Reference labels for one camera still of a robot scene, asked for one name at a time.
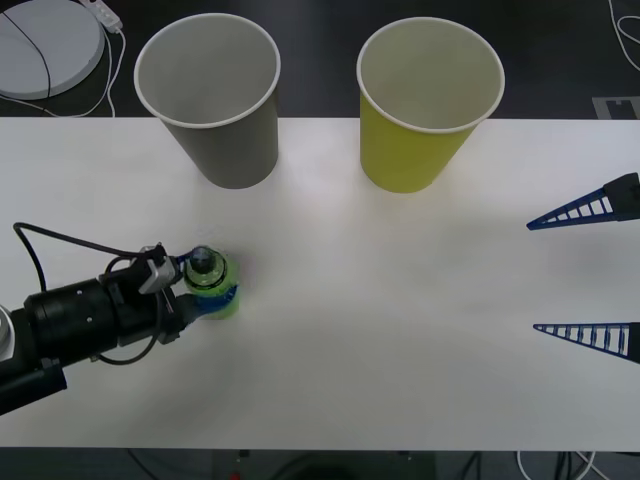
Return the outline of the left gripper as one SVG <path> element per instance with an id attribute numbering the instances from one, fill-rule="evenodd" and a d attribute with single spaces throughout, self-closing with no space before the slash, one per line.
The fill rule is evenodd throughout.
<path id="1" fill-rule="evenodd" d="M 120 346 L 146 337 L 167 344 L 201 317 L 222 320 L 239 308 L 239 286 L 234 285 L 221 295 L 175 295 L 172 286 L 182 278 L 191 252 L 173 256 L 172 260 L 131 260 L 116 269 L 111 261 L 102 275 L 114 310 Z"/>

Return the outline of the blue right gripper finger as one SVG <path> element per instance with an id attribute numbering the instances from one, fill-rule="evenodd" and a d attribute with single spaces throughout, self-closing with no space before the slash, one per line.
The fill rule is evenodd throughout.
<path id="1" fill-rule="evenodd" d="M 639 363 L 639 323 L 534 324 L 554 338 Z"/>
<path id="2" fill-rule="evenodd" d="M 628 173 L 530 221 L 529 231 L 639 219 L 639 174 Z"/>

